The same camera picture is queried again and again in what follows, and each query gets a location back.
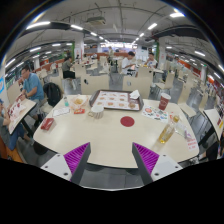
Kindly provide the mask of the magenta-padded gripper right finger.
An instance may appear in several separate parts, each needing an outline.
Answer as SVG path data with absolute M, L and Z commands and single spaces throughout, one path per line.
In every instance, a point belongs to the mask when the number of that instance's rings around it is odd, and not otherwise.
M 182 169 L 182 167 L 168 155 L 159 155 L 137 143 L 132 143 L 132 154 L 144 185 Z

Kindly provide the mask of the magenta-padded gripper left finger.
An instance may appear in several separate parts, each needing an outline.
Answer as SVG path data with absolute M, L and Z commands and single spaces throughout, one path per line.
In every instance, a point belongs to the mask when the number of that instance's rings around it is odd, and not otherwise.
M 64 155 L 54 155 L 42 166 L 42 169 L 72 183 L 79 184 L 90 153 L 90 143 L 85 143 Z

